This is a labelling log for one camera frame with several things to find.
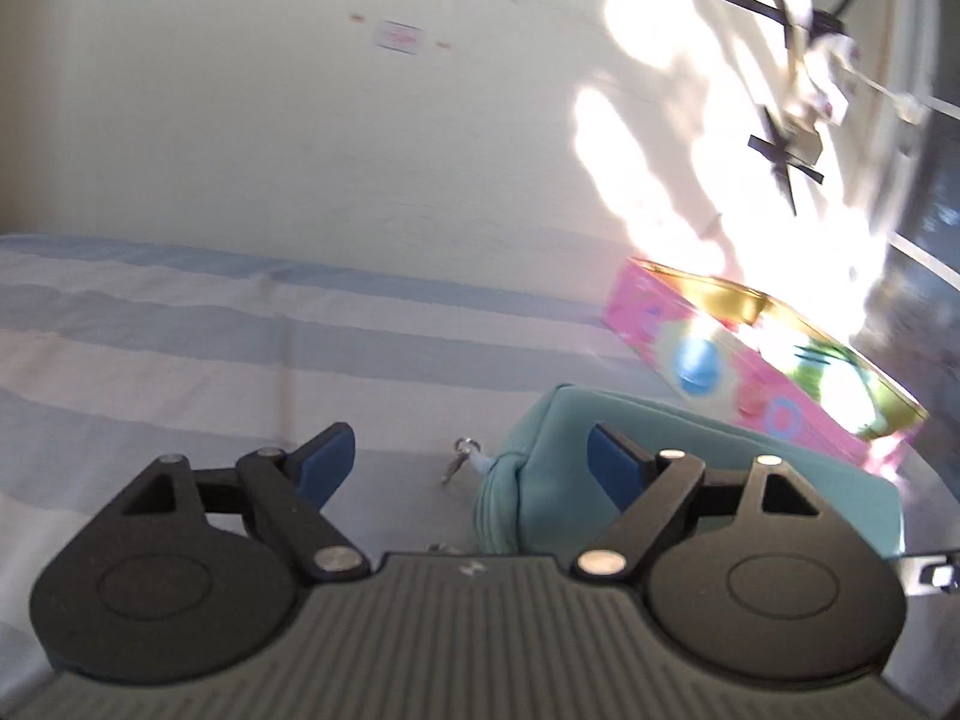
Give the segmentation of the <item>teal zipper pencil pouch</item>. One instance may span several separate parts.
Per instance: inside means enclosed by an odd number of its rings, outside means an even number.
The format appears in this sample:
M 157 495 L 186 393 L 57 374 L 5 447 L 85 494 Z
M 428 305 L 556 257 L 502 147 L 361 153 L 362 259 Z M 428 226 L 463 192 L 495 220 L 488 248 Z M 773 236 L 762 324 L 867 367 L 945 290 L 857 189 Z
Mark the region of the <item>teal zipper pencil pouch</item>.
M 498 454 L 457 439 L 444 478 L 464 466 L 482 477 L 473 503 L 480 551 L 568 564 L 672 466 L 699 463 L 700 486 L 731 497 L 758 457 L 799 473 L 878 554 L 900 553 L 900 496 L 885 479 L 677 406 L 573 383 L 540 397 Z

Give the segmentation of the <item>small green medicine box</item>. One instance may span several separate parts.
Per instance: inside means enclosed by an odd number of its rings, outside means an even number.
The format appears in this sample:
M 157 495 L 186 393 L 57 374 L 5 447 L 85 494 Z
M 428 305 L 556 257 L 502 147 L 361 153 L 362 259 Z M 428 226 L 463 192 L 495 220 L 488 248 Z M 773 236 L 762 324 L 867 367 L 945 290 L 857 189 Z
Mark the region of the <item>small green medicine box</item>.
M 793 382 L 846 433 L 866 434 L 875 426 L 878 406 L 869 376 L 849 349 L 809 341 L 794 358 Z

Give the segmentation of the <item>pink macaron tin box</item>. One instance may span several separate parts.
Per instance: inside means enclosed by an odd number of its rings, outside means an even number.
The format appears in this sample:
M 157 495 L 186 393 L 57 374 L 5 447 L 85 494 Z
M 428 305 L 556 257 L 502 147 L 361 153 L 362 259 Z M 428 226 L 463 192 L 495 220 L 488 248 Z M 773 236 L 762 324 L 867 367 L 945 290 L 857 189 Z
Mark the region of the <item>pink macaron tin box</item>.
M 928 411 L 855 349 L 839 343 L 768 294 L 651 260 L 627 260 L 602 320 L 693 410 L 748 431 L 861 466 L 895 468 Z M 875 426 L 850 434 L 791 377 L 800 344 L 822 341 L 853 353 L 869 376 Z

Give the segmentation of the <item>black tape cross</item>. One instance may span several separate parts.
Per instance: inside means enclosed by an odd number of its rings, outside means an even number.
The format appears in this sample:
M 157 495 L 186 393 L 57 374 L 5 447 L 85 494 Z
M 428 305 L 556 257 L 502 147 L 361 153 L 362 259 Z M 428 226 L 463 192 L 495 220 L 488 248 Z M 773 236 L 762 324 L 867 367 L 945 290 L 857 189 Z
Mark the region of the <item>black tape cross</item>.
M 818 127 L 843 124 L 850 110 L 836 74 L 854 70 L 859 47 L 850 36 L 846 16 L 856 0 L 838 0 L 819 7 L 814 0 L 722 0 L 778 25 L 784 67 L 775 104 L 760 107 L 763 132 L 748 138 L 748 148 L 770 165 L 781 197 L 794 206 L 791 177 L 799 172 L 816 184 L 823 174 L 796 153 L 800 145 L 818 142 Z

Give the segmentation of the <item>frosted patterned window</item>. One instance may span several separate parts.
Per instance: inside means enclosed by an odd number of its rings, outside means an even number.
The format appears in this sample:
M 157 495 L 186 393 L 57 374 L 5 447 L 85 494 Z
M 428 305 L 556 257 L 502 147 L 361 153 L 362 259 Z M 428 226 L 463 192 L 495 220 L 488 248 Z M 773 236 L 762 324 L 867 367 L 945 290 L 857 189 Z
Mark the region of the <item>frosted patterned window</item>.
M 878 194 L 884 270 L 857 344 L 933 418 L 958 413 L 958 0 L 905 0 L 872 78 L 895 142 Z

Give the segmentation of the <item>small wall sticker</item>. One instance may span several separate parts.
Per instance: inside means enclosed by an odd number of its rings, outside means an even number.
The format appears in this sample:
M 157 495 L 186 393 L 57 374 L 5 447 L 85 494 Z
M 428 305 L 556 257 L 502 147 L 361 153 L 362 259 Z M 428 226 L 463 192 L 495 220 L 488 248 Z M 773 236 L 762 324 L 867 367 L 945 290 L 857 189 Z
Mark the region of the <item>small wall sticker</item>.
M 416 55 L 423 44 L 423 31 L 398 21 L 382 20 L 374 30 L 374 43 L 397 54 Z

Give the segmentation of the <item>striped blue bed sheet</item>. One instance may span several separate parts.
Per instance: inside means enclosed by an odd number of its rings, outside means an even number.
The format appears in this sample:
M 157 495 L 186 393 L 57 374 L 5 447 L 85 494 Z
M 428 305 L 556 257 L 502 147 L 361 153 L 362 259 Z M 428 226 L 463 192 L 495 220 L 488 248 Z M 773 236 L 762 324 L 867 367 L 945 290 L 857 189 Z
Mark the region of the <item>striped blue bed sheet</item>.
M 487 554 L 482 477 L 547 392 L 641 398 L 643 361 L 579 305 L 201 250 L 2 244 L 2 712 L 8 718 L 892 718 L 882 671 L 747 683 L 667 639 L 640 595 L 550 554 Z M 56 670 L 34 582 L 156 458 L 229 468 L 334 422 L 353 468 L 322 515 L 356 575 L 199 679 Z

